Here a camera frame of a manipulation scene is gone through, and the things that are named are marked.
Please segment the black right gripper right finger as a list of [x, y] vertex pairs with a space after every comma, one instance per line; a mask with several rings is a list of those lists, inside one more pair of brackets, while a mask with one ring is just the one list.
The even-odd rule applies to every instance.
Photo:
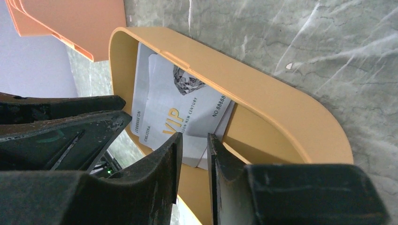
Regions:
[[214, 225], [385, 225], [371, 179], [349, 164], [254, 164], [207, 137]]

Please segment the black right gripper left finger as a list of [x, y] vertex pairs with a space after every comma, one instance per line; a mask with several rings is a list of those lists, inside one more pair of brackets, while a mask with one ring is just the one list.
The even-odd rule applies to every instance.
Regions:
[[168, 225], [176, 203], [183, 136], [108, 178], [80, 171], [0, 174], [3, 225]]

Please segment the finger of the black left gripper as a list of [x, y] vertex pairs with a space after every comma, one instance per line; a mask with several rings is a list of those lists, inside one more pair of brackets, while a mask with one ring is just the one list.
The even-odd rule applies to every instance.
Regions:
[[90, 172], [131, 119], [119, 110], [1, 125], [0, 169]]
[[2, 92], [0, 94], [0, 123], [13, 125], [62, 119], [92, 112], [121, 110], [125, 105], [125, 100], [117, 95], [30, 98]]

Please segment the yellow oval tray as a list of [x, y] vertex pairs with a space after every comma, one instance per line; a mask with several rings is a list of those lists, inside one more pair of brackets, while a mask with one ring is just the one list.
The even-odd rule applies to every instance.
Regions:
[[115, 95], [131, 113], [138, 44], [143, 43], [236, 104], [223, 143], [249, 162], [352, 164], [336, 118], [317, 100], [166, 27], [119, 27], [109, 41]]

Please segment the credit cards stack in tray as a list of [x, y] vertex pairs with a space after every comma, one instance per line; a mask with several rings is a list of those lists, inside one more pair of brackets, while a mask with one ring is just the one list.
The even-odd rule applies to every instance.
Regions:
[[[152, 54], [157, 54], [157, 53], [142, 43], [138, 44], [135, 84], [134, 84], [132, 109], [131, 109], [133, 122], [130, 127], [131, 132], [134, 135], [136, 135], [138, 139], [143, 125], [145, 106], [147, 102], [147, 96], [149, 93], [149, 56]], [[232, 104], [229, 106], [229, 114], [224, 115], [222, 123], [213, 133], [219, 138], [223, 137], [225, 133], [226, 126], [229, 122], [233, 106], [234, 102], [232, 101]], [[197, 167], [202, 169], [208, 168], [207, 147]]]

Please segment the orange plastic file organizer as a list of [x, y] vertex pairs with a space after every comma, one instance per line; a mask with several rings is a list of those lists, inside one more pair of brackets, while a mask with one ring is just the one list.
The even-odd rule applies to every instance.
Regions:
[[21, 37], [51, 35], [92, 62], [108, 60], [112, 32], [126, 26], [123, 0], [7, 0]]

